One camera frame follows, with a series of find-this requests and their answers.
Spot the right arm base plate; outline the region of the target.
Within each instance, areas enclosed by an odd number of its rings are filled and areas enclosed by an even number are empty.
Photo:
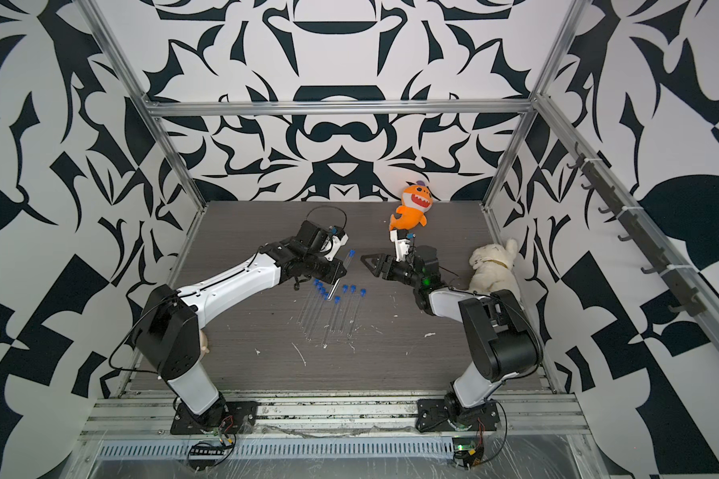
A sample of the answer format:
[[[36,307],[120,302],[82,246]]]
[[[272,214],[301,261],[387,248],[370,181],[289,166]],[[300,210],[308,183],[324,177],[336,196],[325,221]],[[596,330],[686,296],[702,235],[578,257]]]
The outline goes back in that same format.
[[[473,408],[463,408],[447,395],[442,399],[419,399],[415,429],[420,433],[471,431],[493,432],[501,423],[501,414],[494,401]]]

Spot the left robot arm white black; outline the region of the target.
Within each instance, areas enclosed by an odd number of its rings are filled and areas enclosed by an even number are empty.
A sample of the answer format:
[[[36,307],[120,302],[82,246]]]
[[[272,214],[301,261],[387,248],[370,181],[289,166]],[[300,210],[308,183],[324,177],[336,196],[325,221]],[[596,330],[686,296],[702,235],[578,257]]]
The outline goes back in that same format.
[[[305,220],[297,235],[262,245],[251,259],[211,279],[181,289],[160,285],[127,341],[155,367],[193,421],[205,430],[217,427],[230,413],[201,363],[203,328],[245,299],[290,279],[334,283],[347,273],[337,254],[348,239],[341,227],[325,229]]]

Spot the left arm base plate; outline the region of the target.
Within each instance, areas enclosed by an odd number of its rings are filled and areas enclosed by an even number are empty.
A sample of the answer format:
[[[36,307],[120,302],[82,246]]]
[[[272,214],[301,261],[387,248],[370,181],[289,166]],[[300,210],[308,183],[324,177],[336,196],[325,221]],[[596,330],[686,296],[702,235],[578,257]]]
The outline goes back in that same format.
[[[175,408],[170,428],[172,435],[197,435],[201,433],[222,433],[233,435],[246,433],[257,421],[259,403],[256,401],[228,401],[213,404],[203,414],[195,414],[183,402]]]

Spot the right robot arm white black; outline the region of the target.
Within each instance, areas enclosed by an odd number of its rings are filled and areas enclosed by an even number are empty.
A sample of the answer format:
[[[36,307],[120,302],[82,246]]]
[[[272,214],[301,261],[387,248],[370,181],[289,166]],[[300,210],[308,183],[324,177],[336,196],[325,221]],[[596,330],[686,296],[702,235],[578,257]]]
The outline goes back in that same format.
[[[491,399],[507,381],[531,375],[543,362],[533,326],[508,289],[481,295],[447,285],[441,279],[434,247],[415,247],[404,259],[390,253],[363,255],[375,276],[413,289],[421,311],[463,325],[471,364],[453,381],[449,401],[455,410],[472,411]]]

